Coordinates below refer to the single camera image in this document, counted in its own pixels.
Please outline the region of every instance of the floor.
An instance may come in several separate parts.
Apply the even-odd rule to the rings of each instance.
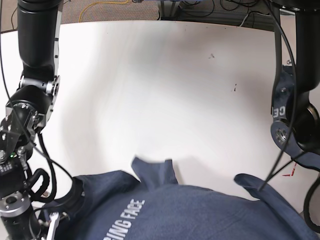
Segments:
[[[77,23],[83,9],[96,2],[97,0],[64,0],[62,23]],[[125,2],[126,0],[115,0],[116,2]],[[215,11],[223,11],[220,0],[203,0],[196,6],[186,6],[184,8],[211,11],[215,6]],[[242,2],[252,2],[252,0],[243,0]],[[223,0],[223,6],[232,9],[236,4]],[[17,0],[3,0],[3,10],[1,19],[1,31],[8,31],[17,28],[17,13],[14,12],[17,7]],[[252,10],[266,13],[262,2],[253,7]],[[235,11],[247,13],[248,8],[240,6]],[[155,0],[144,0],[142,3],[133,3],[129,0],[126,4],[97,4],[88,8],[82,15],[82,22],[92,21],[116,21],[116,20],[157,20],[159,17],[158,5]]]

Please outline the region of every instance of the yellow cable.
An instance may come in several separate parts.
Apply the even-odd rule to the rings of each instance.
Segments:
[[[89,4],[88,6],[86,6],[82,12],[80,13],[80,16],[79,16],[79,23],[81,23],[81,17],[82,17],[82,14],[90,7],[94,6],[94,5],[97,5],[97,4],[127,4],[130,0],[126,0],[126,1],[123,1],[123,2],[117,2],[117,1],[96,1],[94,3],[91,3]]]

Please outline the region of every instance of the metal bracket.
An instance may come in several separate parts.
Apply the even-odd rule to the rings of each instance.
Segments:
[[[48,234],[46,237],[46,240],[54,240],[55,239],[55,235],[56,235],[56,230],[57,227],[59,225],[59,221],[60,221],[60,215],[58,212],[53,212],[50,214],[50,226],[49,226],[49,230],[48,230]]]

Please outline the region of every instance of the screw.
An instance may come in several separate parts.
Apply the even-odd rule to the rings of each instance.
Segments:
[[[23,155],[26,152],[25,148],[23,146],[18,147],[17,154],[19,156]]]
[[[0,150],[0,160],[5,159],[5,157],[6,157],[6,152],[3,150]]]
[[[284,144],[287,140],[287,132],[284,129],[277,129],[275,131],[275,138],[280,144]]]
[[[34,112],[34,115],[32,116],[33,120],[37,119],[39,117],[39,114],[37,111]]]

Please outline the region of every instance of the white lettering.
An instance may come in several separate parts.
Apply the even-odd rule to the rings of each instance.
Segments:
[[[135,216],[131,216],[130,214],[126,214],[125,212],[121,213],[120,217],[123,219],[136,219]]]
[[[143,201],[135,201],[134,199],[131,199],[131,201],[130,201],[130,205],[131,206],[136,205],[137,207],[140,207],[140,209],[142,208],[142,205],[144,205],[144,204],[145,204],[145,200],[143,200]]]
[[[125,209],[123,212],[125,212],[126,214],[138,216],[138,213],[140,212],[140,210]]]
[[[126,229],[129,229],[129,228],[131,228],[131,222],[129,222],[129,221],[126,221],[126,220],[116,220],[115,222],[114,222],[114,224],[116,225],[116,226],[119,226],[119,227],[122,227],[122,228],[126,228]]]
[[[131,199],[127,208],[123,210],[120,217],[123,219],[136,219],[135,216],[138,216],[138,213],[140,213],[142,205],[144,204],[145,200],[135,201],[134,199]],[[116,220],[112,227],[109,228],[109,231],[103,240],[124,240],[131,226],[132,223],[128,220]]]
[[[126,206],[126,208],[127,209],[132,209],[132,210],[137,210],[137,211],[139,211],[140,212],[140,209],[142,208],[142,206],[140,205],[140,206],[132,206],[132,205],[128,205],[128,206]]]
[[[273,117],[274,118],[279,117],[279,108],[276,108],[276,109],[273,110]]]
[[[119,237],[125,237],[128,231],[128,229],[116,225],[112,225],[112,228],[109,229],[109,233]]]
[[[116,240],[124,240],[123,237],[119,237],[119,236],[113,235],[113,234],[111,234],[111,233],[109,233],[109,232],[108,232],[106,235],[107,235],[108,237],[113,238],[113,239],[116,239]]]
[[[280,107],[279,113],[280,113],[280,116],[284,116],[286,114],[286,107],[285,106]]]

